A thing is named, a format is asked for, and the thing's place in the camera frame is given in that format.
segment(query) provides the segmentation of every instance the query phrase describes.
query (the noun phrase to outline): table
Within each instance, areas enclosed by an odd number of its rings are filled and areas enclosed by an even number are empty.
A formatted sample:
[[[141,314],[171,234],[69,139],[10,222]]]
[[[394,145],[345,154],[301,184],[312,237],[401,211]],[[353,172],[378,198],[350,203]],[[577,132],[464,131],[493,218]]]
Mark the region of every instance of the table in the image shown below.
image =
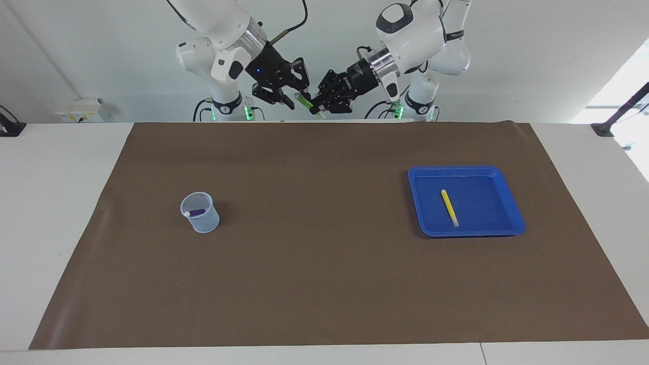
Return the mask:
[[[0,140],[0,364],[638,364],[649,340],[415,346],[25,351],[132,124],[30,125]],[[649,183],[588,126],[533,126],[645,321]]]

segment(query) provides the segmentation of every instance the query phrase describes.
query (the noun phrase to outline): plastic cup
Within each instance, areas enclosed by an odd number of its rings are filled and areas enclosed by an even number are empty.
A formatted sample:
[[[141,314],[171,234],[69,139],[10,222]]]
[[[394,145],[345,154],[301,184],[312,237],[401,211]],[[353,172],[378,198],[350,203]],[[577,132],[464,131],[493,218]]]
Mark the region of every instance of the plastic cup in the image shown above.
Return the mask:
[[[180,213],[190,221],[194,231],[201,234],[214,231],[221,221],[214,200],[204,192],[187,195],[180,204]]]

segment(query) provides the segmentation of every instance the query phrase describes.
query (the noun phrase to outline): brown tablecloth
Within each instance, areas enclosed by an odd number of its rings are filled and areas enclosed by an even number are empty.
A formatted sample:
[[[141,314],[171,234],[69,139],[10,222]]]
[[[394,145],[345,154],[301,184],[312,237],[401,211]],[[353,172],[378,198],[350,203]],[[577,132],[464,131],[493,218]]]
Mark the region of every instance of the brown tablecloth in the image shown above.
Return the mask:
[[[407,171],[480,164],[527,233],[427,238]],[[194,191],[221,214],[210,234],[180,215]],[[529,125],[141,124],[31,348],[635,338],[649,330]]]

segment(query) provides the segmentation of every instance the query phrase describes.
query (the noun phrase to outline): black pole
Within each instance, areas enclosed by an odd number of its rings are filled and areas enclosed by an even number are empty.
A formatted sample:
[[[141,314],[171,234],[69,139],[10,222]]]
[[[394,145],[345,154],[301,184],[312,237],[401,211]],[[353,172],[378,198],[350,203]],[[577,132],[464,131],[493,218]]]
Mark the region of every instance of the black pole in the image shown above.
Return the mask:
[[[4,129],[0,129],[0,137],[18,137],[27,124],[10,121],[0,113],[0,126]]]
[[[629,110],[631,110],[637,103],[640,102],[647,94],[649,94],[649,82],[646,83],[643,88],[640,89],[634,96],[622,105],[617,112],[606,121],[606,123],[601,124],[591,124],[591,127],[600,137],[613,137],[611,133],[611,127],[613,124],[616,124],[620,118],[625,115]]]

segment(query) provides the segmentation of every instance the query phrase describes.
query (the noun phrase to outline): white wall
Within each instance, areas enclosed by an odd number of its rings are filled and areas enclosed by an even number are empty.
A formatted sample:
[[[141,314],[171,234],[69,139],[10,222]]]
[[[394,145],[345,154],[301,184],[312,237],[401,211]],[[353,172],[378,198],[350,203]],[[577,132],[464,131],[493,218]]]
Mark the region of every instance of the white wall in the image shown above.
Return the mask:
[[[299,0],[239,2],[270,37],[302,18]],[[277,48],[306,59],[315,90],[328,69],[355,62],[356,46],[376,42],[376,16],[392,2],[308,0],[309,22]],[[646,0],[476,0],[467,24],[472,66],[442,76],[441,119],[570,121],[649,38],[647,10]],[[25,121],[54,121],[56,100],[77,92],[102,97],[116,121],[188,120],[207,96],[174,55],[197,35],[164,0],[0,0],[0,11],[0,103]],[[340,118],[362,118],[381,99],[375,90]],[[270,120],[312,119],[299,105],[258,105]]]

